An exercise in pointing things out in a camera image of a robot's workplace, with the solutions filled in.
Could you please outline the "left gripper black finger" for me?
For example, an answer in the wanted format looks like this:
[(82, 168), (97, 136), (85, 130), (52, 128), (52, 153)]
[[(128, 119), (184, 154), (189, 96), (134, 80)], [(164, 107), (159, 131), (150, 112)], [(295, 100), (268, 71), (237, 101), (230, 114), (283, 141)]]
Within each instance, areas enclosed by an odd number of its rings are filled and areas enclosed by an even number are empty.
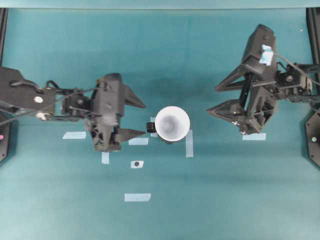
[(146, 105), (136, 96), (136, 94), (127, 86), (123, 85), (123, 106), (129, 105), (136, 108), (145, 109)]
[(119, 128), (117, 130), (117, 142), (127, 142), (133, 138), (144, 135), (145, 131), (129, 129), (129, 128)]

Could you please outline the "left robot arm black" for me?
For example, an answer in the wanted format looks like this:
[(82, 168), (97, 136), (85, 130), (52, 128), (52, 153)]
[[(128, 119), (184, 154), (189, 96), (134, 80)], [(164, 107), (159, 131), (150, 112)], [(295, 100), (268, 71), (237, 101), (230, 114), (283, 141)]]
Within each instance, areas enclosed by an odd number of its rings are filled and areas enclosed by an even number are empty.
[(125, 106), (144, 109), (145, 104), (122, 81), (119, 73), (110, 73), (96, 80), (95, 86), (60, 88), (52, 81), (45, 87), (27, 80), (17, 69), (0, 68), (0, 110), (13, 114), (0, 124), (6, 125), (22, 116), (42, 121), (84, 121), (97, 152), (120, 151), (121, 143), (142, 136), (144, 131), (121, 128)]

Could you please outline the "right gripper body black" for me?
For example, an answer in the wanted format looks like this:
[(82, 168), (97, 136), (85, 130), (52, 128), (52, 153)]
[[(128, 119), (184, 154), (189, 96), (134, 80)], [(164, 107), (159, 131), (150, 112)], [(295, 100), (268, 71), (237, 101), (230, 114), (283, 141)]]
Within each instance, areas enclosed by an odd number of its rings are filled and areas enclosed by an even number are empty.
[(276, 72), (274, 84), (254, 86), (250, 89), (245, 116), (238, 121), (241, 134), (260, 133), (276, 112), (279, 100), (308, 104), (313, 102), (312, 79), (307, 76), (313, 72), (313, 66), (295, 66), (304, 74), (287, 65), (286, 72)]

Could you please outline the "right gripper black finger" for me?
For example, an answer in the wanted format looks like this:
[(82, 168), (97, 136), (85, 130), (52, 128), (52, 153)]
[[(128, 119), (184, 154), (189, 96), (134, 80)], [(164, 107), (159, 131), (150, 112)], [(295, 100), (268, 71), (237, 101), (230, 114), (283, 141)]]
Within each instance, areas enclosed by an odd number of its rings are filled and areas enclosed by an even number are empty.
[(247, 113), (243, 102), (238, 99), (224, 101), (206, 110), (213, 117), (221, 119), (246, 119)]
[(253, 70), (247, 64), (237, 66), (215, 88), (216, 92), (249, 90), (252, 85)]

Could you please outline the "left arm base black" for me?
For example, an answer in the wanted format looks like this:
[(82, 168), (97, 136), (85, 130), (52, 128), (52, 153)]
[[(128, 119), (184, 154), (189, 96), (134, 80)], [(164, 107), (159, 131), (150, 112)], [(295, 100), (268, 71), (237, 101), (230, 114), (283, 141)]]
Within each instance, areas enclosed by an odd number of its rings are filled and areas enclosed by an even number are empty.
[(10, 142), (11, 123), (0, 126), (0, 161), (2, 162), (8, 154)]

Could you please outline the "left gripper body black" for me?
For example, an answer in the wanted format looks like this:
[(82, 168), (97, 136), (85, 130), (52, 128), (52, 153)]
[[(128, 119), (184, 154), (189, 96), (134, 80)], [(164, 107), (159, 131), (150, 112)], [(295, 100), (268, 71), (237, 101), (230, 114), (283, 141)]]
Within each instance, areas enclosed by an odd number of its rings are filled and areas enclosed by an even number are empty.
[(117, 142), (119, 126), (103, 124), (100, 115), (92, 111), (92, 95), (83, 95), (71, 100), (63, 100), (64, 113), (74, 119), (83, 119), (87, 131), (90, 133), (94, 150), (97, 152), (117, 152), (121, 150), (121, 142)]

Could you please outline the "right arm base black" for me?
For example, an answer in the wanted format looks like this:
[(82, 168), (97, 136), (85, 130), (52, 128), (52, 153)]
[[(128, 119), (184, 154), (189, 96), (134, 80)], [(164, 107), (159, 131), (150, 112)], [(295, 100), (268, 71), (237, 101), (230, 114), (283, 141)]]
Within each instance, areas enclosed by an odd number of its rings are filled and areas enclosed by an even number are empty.
[(315, 112), (305, 123), (308, 156), (320, 167), (320, 114)]

